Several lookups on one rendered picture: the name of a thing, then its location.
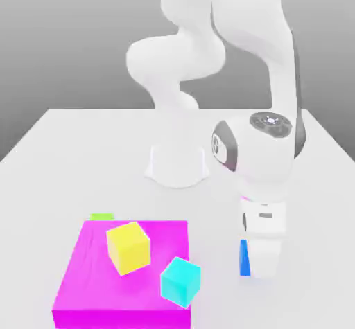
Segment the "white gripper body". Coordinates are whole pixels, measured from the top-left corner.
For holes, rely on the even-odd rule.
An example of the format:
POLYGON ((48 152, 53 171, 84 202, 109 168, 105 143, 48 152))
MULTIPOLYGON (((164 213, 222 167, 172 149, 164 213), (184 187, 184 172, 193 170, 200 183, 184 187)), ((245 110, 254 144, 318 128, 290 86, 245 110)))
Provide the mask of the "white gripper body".
POLYGON ((247 236, 250 273, 254 278, 271 278, 277 273, 283 238, 247 236))

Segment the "small blue cube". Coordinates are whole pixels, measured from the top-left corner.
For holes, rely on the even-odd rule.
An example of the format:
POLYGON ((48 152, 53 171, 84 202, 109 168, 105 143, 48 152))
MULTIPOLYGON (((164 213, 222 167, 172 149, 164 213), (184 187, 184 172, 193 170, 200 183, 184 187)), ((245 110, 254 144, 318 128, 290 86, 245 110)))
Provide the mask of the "small blue cube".
POLYGON ((239 246, 239 271, 241 276, 250 276, 250 261, 247 240, 241 240, 239 246))

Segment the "small cyan cube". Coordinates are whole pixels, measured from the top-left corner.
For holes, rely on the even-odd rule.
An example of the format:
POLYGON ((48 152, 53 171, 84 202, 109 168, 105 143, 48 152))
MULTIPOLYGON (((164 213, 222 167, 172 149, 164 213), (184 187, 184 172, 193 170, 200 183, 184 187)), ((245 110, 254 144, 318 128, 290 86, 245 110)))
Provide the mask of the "small cyan cube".
POLYGON ((160 295, 187 309, 200 291, 201 267, 180 257, 174 257, 160 274, 160 295))

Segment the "small yellow cube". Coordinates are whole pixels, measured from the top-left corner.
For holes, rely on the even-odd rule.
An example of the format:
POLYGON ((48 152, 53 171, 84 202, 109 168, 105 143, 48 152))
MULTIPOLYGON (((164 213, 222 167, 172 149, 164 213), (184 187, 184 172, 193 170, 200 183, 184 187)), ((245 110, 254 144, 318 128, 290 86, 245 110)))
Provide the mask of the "small yellow cube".
POLYGON ((150 238, 138 222, 106 231, 107 251, 120 276, 150 264, 150 238))

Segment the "large magenta box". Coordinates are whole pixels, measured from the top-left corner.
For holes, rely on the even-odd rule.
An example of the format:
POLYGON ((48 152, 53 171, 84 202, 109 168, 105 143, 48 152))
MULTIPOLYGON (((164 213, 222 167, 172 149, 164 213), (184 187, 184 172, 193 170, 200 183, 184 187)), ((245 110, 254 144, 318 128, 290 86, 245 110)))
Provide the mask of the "large magenta box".
POLYGON ((57 329, 191 329, 191 308, 160 295, 160 274, 175 257, 189 257, 187 221, 139 221, 150 238, 150 264, 120 276, 106 232, 124 223, 83 223, 52 308, 57 329))

